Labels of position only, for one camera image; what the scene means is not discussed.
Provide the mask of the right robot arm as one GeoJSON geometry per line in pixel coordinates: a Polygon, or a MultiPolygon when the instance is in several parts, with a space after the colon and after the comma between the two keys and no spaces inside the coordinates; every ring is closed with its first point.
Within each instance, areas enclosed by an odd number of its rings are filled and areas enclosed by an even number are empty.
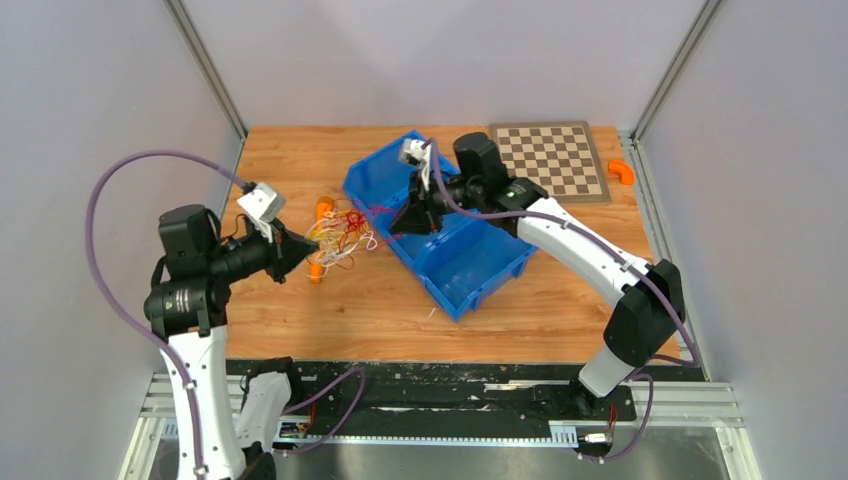
{"type": "Polygon", "coordinates": [[[585,226],[540,185],[508,172],[496,143],[482,132],[457,139],[456,174],[441,170],[435,139],[405,140],[399,160],[412,166],[405,204],[391,234],[426,235],[451,213],[486,221],[533,245],[578,274],[612,308],[599,351],[571,381],[571,403],[596,417],[611,392],[644,367],[674,333],[684,331],[685,303],[679,268],[650,262],[585,226]]]}

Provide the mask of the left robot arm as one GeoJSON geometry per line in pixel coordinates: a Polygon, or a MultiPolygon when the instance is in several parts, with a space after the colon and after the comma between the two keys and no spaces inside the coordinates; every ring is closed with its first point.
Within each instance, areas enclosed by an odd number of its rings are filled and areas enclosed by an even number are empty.
{"type": "Polygon", "coordinates": [[[300,410],[306,388],[289,357],[264,360],[246,378],[235,412],[227,382],[231,285],[265,272],[282,283],[317,245],[270,223],[269,238],[249,225],[222,237],[208,208],[191,204],[162,214],[164,255],[151,278],[144,313],[163,341],[178,426],[180,479],[273,479],[278,419],[300,410]]]}

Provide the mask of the orange cylindrical toy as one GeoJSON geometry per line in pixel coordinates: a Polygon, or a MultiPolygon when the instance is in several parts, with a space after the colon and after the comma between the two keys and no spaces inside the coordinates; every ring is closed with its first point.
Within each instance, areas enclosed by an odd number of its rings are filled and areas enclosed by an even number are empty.
{"type": "Polygon", "coordinates": [[[323,238],[325,235],[322,231],[325,229],[326,220],[330,220],[333,216],[334,208],[335,201],[329,196],[320,197],[315,205],[315,223],[308,233],[308,237],[319,244],[319,251],[308,261],[309,280],[312,284],[320,284],[326,274],[327,267],[324,265],[322,253],[324,249],[323,238]]]}

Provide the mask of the wooden chessboard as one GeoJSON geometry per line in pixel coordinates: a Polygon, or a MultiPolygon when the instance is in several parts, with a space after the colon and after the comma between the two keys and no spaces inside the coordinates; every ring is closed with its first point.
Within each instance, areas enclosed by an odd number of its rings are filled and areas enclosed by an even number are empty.
{"type": "Polygon", "coordinates": [[[493,123],[489,132],[509,173],[533,181],[560,203],[611,200],[587,122],[493,123]]]}

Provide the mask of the orange curved piece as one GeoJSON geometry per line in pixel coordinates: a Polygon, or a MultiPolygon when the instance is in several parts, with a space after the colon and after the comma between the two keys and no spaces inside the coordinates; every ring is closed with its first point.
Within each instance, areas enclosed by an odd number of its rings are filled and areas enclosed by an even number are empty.
{"type": "Polygon", "coordinates": [[[622,185],[632,186],[635,183],[635,172],[624,160],[610,160],[608,163],[608,172],[616,176],[622,185]]]}

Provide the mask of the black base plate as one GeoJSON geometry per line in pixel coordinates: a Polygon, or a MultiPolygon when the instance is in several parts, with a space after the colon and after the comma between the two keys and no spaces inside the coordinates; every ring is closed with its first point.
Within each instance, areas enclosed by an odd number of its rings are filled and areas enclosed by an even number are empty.
{"type": "Polygon", "coordinates": [[[620,421],[637,414],[634,396],[619,386],[610,399],[578,407],[568,383],[577,364],[363,362],[313,407],[309,433],[389,438],[542,438],[552,421],[604,425],[611,407],[620,421]]]}

